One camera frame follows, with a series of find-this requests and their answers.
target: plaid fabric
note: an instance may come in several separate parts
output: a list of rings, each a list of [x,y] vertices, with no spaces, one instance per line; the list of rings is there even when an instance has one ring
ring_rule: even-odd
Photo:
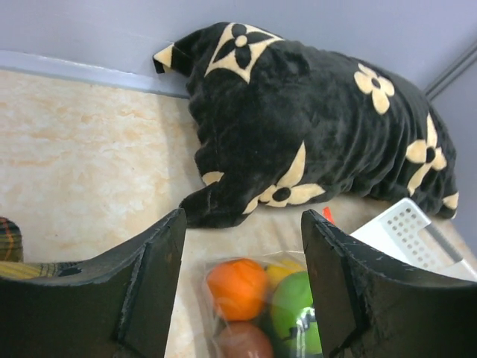
[[[28,280],[53,277],[78,263],[22,263],[22,234],[18,226],[0,217],[0,277]]]
[[[0,217],[0,261],[23,261],[22,234],[15,223]]]

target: white plastic basket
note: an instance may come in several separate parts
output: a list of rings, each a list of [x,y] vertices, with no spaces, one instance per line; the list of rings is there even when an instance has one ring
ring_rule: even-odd
[[[402,199],[351,236],[409,265],[477,281],[477,272],[411,199]]]

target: plastic bag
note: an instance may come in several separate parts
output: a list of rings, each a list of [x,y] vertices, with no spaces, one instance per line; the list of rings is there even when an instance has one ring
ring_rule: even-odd
[[[209,262],[203,277],[213,357],[322,357],[303,253]]]

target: beige tile floor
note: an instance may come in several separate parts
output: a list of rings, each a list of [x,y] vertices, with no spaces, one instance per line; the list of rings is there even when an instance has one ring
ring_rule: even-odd
[[[29,261],[94,257],[203,186],[183,99],[0,71],[0,123],[0,215],[21,227]],[[388,207],[328,205],[348,233]],[[166,356],[207,357],[195,295],[204,260],[301,250],[301,212],[323,207],[259,208],[237,228],[188,231]],[[437,224],[470,254],[451,222]]]

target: plush pillow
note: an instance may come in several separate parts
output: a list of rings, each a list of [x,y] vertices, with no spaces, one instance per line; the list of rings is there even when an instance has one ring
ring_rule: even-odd
[[[203,189],[189,227],[240,224],[259,203],[323,202],[342,192],[455,215],[455,148],[424,94],[364,60],[250,25],[221,22],[154,55],[189,78]]]

